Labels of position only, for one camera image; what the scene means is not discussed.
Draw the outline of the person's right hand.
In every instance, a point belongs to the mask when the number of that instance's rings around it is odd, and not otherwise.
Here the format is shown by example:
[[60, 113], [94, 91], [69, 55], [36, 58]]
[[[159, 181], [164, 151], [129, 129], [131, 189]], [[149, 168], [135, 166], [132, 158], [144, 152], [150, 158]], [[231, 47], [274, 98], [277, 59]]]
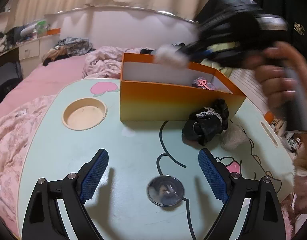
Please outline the person's right hand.
[[[277, 42], [274, 47], [264, 50], [263, 55], [269, 59], [282, 60], [296, 71], [305, 90], [307, 105], [307, 62], [300, 52], [286, 42]], [[282, 119], [283, 104], [296, 98], [296, 80], [286, 76], [285, 68], [265, 64], [255, 69], [255, 78], [262, 86], [269, 110]]]

